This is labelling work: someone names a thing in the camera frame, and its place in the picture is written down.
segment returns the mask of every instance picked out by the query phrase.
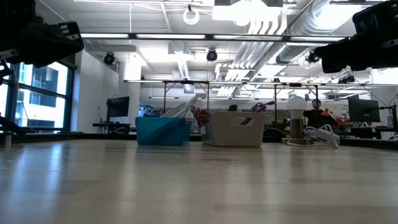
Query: table surface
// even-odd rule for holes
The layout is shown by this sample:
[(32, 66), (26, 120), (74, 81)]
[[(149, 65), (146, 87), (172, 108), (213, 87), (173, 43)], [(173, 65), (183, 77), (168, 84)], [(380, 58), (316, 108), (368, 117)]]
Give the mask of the table surface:
[(397, 220), (394, 151), (76, 140), (0, 152), (0, 223)]

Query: ceiling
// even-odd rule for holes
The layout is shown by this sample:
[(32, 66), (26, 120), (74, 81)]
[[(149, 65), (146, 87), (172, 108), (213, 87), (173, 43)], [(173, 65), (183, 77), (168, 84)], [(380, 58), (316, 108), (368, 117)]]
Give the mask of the ceiling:
[[(202, 1), (200, 9), (211, 10), (214, 0)], [(297, 0), (297, 6), (287, 10), (287, 21), (292, 20), (310, 0)], [(82, 32), (154, 32), (154, 33), (201, 33), (201, 34), (245, 34), (249, 26), (237, 26), (231, 21), (214, 21), (211, 15), (200, 13), (200, 20), (195, 25), (188, 25), (183, 21), (185, 6), (165, 5), (166, 12), (160, 5), (132, 5), (104, 4), (102, 2), (76, 2), (73, 0), (37, 0), (37, 12), (46, 22), (58, 23), (63, 21), (77, 21)], [(353, 35), (355, 29), (351, 21), (335, 30), (335, 35)], [(105, 52), (112, 51), (114, 46), (136, 46), (141, 52), (150, 69), (143, 68), (144, 75), (171, 73), (178, 69), (176, 62), (167, 60), (170, 41), (148, 40), (91, 40), (86, 41), (86, 50), (92, 51), (98, 57)], [(214, 71), (216, 64), (225, 60), (233, 60), (242, 42), (188, 42), (190, 52), (195, 52), (193, 60), (188, 61), (190, 70)], [(207, 62), (208, 49), (216, 49), (219, 62)], [(127, 52), (116, 52), (121, 60), (127, 58)], [(282, 79), (294, 82), (306, 81), (309, 77), (330, 78), (330, 74), (322, 73), (320, 65), (306, 69), (302, 61), (288, 66)], [(368, 80), (369, 72), (357, 74), (361, 82)]]

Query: blue basket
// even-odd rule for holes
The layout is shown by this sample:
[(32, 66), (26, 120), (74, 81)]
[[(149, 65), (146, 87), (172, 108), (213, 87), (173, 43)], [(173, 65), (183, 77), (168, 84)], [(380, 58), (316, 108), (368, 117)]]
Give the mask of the blue basket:
[(191, 124), (185, 118), (136, 118), (140, 145), (183, 146), (189, 142)]

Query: light bulb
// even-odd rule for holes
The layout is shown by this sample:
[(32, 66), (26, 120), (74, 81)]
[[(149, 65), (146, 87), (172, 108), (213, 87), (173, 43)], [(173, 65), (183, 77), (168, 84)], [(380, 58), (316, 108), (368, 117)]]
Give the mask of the light bulb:
[(307, 103), (301, 96), (293, 96), (287, 102), (287, 109), (291, 119), (302, 119)]

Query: monitor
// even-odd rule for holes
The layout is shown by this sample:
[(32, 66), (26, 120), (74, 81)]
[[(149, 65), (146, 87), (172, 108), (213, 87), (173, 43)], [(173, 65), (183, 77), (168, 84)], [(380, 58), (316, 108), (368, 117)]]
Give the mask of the monitor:
[(377, 100), (348, 99), (349, 120), (352, 122), (380, 122)]
[(129, 102), (130, 96), (108, 99), (106, 101), (108, 106), (106, 121), (109, 122), (110, 118), (129, 116)]

